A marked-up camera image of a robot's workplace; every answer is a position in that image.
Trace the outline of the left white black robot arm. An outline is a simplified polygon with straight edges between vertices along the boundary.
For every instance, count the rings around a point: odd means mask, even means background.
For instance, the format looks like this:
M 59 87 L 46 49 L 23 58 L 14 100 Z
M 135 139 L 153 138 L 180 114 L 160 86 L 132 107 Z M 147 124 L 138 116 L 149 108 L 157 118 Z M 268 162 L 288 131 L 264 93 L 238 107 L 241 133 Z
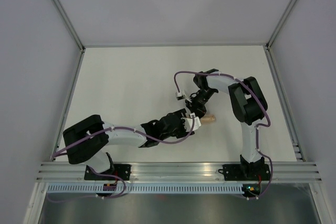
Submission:
M 102 150 L 104 147 L 173 145 L 186 140 L 200 126 L 199 117 L 194 113 L 187 115 L 185 109 L 133 127 L 109 124 L 94 114 L 64 130 L 64 151 L 69 164 L 85 164 L 102 179 L 108 180 L 114 176 L 114 166 L 110 154 Z

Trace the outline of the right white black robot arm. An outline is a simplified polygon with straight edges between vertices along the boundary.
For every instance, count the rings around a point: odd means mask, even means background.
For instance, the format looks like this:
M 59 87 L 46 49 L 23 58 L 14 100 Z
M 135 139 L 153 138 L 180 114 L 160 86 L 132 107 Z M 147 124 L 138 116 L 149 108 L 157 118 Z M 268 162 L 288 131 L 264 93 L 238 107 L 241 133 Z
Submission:
M 207 110 L 205 104 L 214 93 L 224 92 L 230 97 L 235 118 L 241 123 L 243 148 L 240 155 L 241 176 L 254 178 L 265 164 L 260 154 L 258 127 L 262 125 L 268 104 L 261 88 L 254 77 L 238 80 L 217 69 L 195 74 L 194 83 L 199 88 L 185 100 L 186 107 L 196 116 L 202 118 Z

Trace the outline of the peach cloth napkin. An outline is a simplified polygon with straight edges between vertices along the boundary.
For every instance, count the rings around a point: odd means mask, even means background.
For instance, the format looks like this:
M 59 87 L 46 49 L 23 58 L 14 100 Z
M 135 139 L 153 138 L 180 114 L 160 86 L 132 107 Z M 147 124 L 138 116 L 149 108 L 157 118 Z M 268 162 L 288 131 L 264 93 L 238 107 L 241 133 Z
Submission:
M 216 117 L 213 114 L 207 114 L 204 115 L 202 118 L 200 118 L 201 124 L 210 124 L 214 123 L 216 121 Z

